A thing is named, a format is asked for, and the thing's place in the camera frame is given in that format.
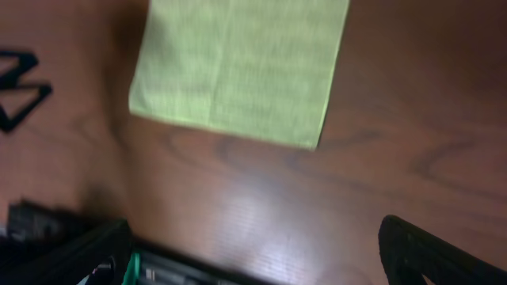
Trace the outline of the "light green cloth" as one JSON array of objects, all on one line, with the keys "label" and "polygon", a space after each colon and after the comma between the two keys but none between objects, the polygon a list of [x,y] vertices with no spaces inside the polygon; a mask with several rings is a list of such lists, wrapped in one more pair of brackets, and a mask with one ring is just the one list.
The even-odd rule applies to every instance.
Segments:
[{"label": "light green cloth", "polygon": [[347,0],[154,0],[132,114],[313,150]]}]

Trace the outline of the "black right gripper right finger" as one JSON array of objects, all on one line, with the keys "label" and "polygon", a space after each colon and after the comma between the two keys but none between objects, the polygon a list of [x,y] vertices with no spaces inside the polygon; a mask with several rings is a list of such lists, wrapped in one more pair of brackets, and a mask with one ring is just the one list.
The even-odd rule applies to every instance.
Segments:
[{"label": "black right gripper right finger", "polygon": [[390,285],[506,283],[506,271],[395,215],[383,218],[378,239]]}]

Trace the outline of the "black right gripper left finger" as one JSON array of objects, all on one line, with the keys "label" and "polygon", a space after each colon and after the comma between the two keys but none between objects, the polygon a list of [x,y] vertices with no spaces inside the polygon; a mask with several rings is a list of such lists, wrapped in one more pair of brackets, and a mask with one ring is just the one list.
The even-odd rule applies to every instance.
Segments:
[{"label": "black right gripper left finger", "polygon": [[82,234],[1,242],[1,284],[122,284],[133,235],[124,219]]}]

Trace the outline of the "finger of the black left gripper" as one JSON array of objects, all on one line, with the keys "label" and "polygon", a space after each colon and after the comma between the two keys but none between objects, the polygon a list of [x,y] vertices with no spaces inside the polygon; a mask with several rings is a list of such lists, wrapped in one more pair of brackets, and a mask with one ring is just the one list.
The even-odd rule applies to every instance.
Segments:
[{"label": "finger of the black left gripper", "polygon": [[35,97],[18,107],[14,113],[9,114],[3,105],[1,105],[1,132],[10,133],[14,131],[21,123],[47,99],[52,93],[52,86],[50,84],[36,84],[29,83],[27,85],[2,85],[1,93],[11,92],[15,94],[21,91],[34,91]]},{"label": "finger of the black left gripper", "polygon": [[14,88],[19,78],[39,63],[39,60],[33,53],[25,51],[1,51],[1,57],[17,59],[17,65],[1,76],[2,89]]}]

